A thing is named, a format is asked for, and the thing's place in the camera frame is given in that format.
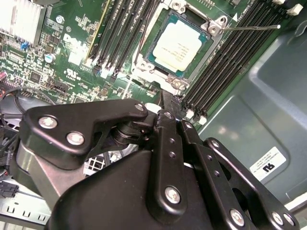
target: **chip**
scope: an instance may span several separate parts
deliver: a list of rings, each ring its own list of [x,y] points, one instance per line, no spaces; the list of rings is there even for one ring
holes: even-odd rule
[[[103,96],[107,96],[107,94],[108,94],[108,89],[103,88],[102,91],[101,91],[101,94],[102,94]]]
[[[76,100],[75,100],[75,103],[84,103],[84,102],[85,102],[85,100],[83,100],[79,97],[77,97]]]
[[[93,30],[93,29],[90,29],[90,30],[89,30],[89,34],[90,34],[90,35],[93,35],[94,33],[95,33],[95,30]]]
[[[56,44],[56,45],[59,44],[59,39],[57,37],[54,38],[54,44]]]
[[[47,46],[45,51],[46,51],[46,53],[52,54],[53,53],[53,47],[52,46]]]
[[[145,59],[166,75],[188,78],[201,60],[208,34],[183,16],[171,12],[148,49]]]
[[[33,71],[31,72],[30,81],[33,81],[35,83],[39,83],[40,78],[41,78],[40,74],[35,73]]]
[[[153,50],[155,62],[172,72],[185,71],[202,46],[200,33],[182,21],[169,23]]]

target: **screw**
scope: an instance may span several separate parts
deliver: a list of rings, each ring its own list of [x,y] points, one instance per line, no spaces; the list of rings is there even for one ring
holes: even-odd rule
[[[177,11],[177,10],[180,9],[181,5],[180,5],[178,2],[174,2],[174,3],[172,4],[172,7],[173,7],[173,9],[174,9],[175,11]]]
[[[211,27],[208,28],[209,33],[211,33],[212,35],[216,34],[216,26],[213,25]]]
[[[71,132],[66,137],[67,141],[72,145],[81,145],[84,143],[84,137],[77,132]]]
[[[174,152],[169,152],[169,156],[170,156],[171,158],[175,158],[175,157],[176,157],[176,154],[175,154]]]
[[[292,226],[295,225],[294,221],[292,220],[292,218],[288,214],[284,213],[283,216]]]
[[[141,104],[135,104],[135,107],[140,111],[144,111],[144,108]]]
[[[169,118],[169,119],[172,119],[172,115],[169,113],[169,112],[165,112],[164,115]]]
[[[278,213],[272,212],[272,216],[273,216],[274,220],[276,221],[276,223],[278,223],[279,225],[283,225],[283,220],[282,220],[282,218],[279,216]]]
[[[43,128],[55,128],[58,125],[56,119],[50,116],[44,116],[38,120],[38,123]]]
[[[56,17],[56,22],[59,23],[59,24],[64,24],[64,22],[65,22],[64,17],[61,16],[61,15],[58,15]]]
[[[217,148],[220,147],[219,143],[217,143],[215,140],[212,141],[212,144]]]
[[[238,226],[243,227],[244,226],[244,219],[241,213],[235,209],[230,210],[230,215],[234,223],[236,223]]]
[[[165,196],[167,197],[168,201],[173,204],[178,204],[180,202],[180,194],[178,190],[173,187],[167,187],[165,189]]]
[[[188,122],[186,122],[186,126],[187,126],[188,128],[192,128],[192,125],[191,125],[190,123],[188,123]]]

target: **sticker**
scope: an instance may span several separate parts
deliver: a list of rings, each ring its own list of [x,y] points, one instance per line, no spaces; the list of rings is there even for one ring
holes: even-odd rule
[[[273,147],[261,157],[260,160],[254,163],[249,170],[259,181],[261,181],[284,162],[286,162],[286,158],[276,147]]]

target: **metal pin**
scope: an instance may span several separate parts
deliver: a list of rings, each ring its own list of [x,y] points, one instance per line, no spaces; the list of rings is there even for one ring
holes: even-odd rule
[[[269,25],[269,26],[246,26],[246,27],[229,27],[224,28],[224,31],[236,31],[236,30],[279,30],[280,25]]]

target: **integrated circuit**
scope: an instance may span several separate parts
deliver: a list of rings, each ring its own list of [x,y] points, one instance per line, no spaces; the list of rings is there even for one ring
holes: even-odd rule
[[[41,75],[32,71],[31,74],[30,74],[30,81],[33,81],[35,83],[39,83],[40,81],[40,78],[41,78]]]
[[[84,102],[86,102],[86,101],[79,98],[79,97],[77,97],[76,100],[75,100],[75,103],[84,103]]]
[[[146,59],[160,69],[183,78],[207,37],[202,29],[172,11],[149,48]]]

